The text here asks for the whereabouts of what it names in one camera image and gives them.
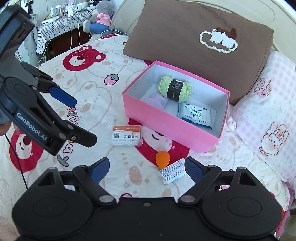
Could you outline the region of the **person's left hand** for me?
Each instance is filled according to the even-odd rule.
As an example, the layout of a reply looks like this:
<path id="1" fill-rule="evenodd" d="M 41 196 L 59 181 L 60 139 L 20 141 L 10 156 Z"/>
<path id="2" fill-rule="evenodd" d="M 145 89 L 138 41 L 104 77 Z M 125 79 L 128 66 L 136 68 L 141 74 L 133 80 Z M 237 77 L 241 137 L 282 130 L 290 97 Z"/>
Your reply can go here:
<path id="1" fill-rule="evenodd" d="M 11 121 L 7 121 L 4 124 L 0 124 L 0 136 L 5 135 L 10 127 L 11 127 Z"/>

